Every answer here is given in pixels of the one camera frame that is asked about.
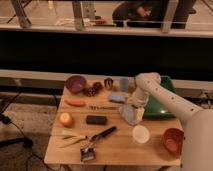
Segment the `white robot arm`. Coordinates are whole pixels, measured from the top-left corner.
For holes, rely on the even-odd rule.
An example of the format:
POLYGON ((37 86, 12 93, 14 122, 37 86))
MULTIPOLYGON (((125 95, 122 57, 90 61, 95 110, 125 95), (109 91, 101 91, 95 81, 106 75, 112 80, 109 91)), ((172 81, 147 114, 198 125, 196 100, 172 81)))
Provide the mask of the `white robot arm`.
POLYGON ((132 104, 144 107, 153 96, 184 124, 181 171, 213 171, 213 109, 204 109, 160 85, 158 73, 135 78, 132 104))

